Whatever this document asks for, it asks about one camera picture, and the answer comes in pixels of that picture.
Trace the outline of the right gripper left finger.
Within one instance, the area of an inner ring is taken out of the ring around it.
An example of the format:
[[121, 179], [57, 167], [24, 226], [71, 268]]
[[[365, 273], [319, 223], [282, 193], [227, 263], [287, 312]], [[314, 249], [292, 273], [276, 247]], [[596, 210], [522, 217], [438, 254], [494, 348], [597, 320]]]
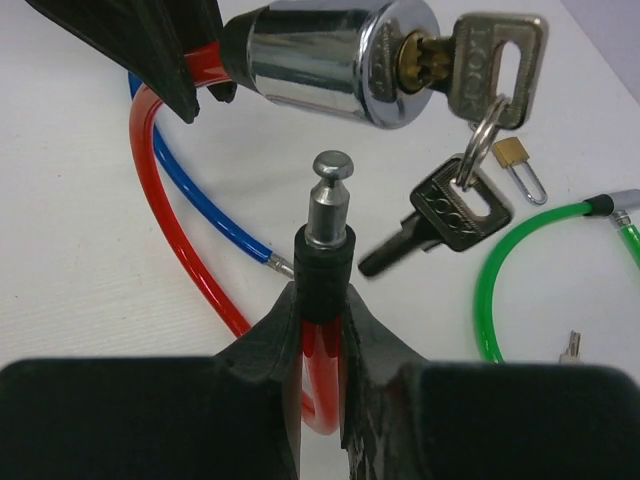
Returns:
[[295, 479], [295, 289], [213, 356], [40, 358], [1, 372], [5, 479]]

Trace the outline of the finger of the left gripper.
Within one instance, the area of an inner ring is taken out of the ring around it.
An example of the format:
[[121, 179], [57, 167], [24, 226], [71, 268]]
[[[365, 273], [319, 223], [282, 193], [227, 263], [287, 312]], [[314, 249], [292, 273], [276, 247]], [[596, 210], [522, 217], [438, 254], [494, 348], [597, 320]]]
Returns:
[[213, 84], [209, 85], [207, 89], [218, 102], [222, 103], [231, 103], [236, 96], [235, 82]]
[[184, 122], [199, 113], [186, 54], [222, 33], [216, 1], [34, 0], [56, 25], [142, 80]]

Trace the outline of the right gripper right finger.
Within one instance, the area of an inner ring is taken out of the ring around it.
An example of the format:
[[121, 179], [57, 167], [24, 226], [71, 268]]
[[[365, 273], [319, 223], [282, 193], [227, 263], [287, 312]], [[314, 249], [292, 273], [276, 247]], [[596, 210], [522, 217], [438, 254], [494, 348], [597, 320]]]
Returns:
[[354, 479], [635, 479], [639, 388], [603, 366], [430, 361], [347, 294], [341, 445]]

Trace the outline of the red cable lock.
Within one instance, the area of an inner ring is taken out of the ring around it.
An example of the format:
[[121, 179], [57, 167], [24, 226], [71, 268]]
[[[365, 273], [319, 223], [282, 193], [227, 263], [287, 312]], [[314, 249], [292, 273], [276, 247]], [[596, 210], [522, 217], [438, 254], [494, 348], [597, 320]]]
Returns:
[[[235, 82], [277, 104], [396, 129], [414, 120], [429, 100], [426, 90], [408, 93], [397, 79], [401, 46], [416, 30], [438, 31], [421, 1], [276, 1], [233, 18], [217, 44], [192, 51], [187, 62], [195, 86]], [[162, 185], [166, 173], [152, 138], [161, 99], [133, 73], [128, 82], [130, 143], [149, 206], [192, 281], [231, 332], [242, 336], [248, 321], [192, 247]], [[323, 435], [339, 424], [338, 329], [355, 248], [346, 222], [349, 196], [336, 171], [344, 160], [335, 150], [315, 159], [319, 180], [291, 262], [310, 380], [301, 416]]]

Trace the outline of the green lock keys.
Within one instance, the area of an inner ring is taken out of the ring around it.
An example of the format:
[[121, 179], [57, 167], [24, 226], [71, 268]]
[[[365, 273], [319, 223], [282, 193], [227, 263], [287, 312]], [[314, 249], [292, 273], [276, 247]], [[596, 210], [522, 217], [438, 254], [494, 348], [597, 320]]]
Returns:
[[580, 365], [581, 334], [572, 330], [569, 335], [568, 345], [563, 353], [559, 356], [559, 363], [566, 365]]

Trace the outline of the red lock keys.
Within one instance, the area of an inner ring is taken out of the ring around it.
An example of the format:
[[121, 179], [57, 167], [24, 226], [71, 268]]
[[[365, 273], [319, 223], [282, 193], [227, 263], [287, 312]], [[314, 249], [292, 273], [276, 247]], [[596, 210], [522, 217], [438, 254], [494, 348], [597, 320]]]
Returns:
[[396, 67], [400, 87], [445, 94], [450, 111], [475, 128], [463, 152], [412, 190], [412, 213], [359, 261], [361, 274], [375, 277], [440, 244], [464, 252], [511, 222], [510, 205], [480, 165], [500, 131], [528, 120], [548, 36], [541, 16], [489, 12], [460, 16], [449, 37], [425, 30], [407, 36]]

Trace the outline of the brass padlock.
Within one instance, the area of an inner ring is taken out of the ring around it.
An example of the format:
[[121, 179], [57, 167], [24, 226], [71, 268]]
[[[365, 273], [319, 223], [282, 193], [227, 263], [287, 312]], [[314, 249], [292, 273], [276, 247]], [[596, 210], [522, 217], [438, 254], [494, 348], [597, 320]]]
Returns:
[[[530, 156], [522, 142], [515, 136], [503, 138], [492, 146], [492, 152], [500, 165], [515, 182], [518, 190], [532, 205], [542, 206], [548, 201], [548, 194], [538, 175], [529, 164]], [[532, 192], [520, 172], [525, 173], [536, 192]]]

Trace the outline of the green cable lock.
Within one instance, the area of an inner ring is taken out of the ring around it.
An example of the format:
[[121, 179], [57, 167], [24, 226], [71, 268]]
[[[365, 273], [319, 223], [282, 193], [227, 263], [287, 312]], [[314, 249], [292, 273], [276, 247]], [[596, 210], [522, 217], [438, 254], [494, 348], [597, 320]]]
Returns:
[[499, 346], [493, 317], [493, 299], [500, 270], [510, 253], [533, 233], [552, 224], [577, 218], [608, 218], [635, 263], [639, 262], [639, 228], [629, 213], [639, 209], [639, 191], [629, 189], [603, 193], [578, 203], [556, 207], [537, 214], [513, 228], [491, 250], [476, 280], [472, 320], [481, 359], [501, 364], [504, 358]]

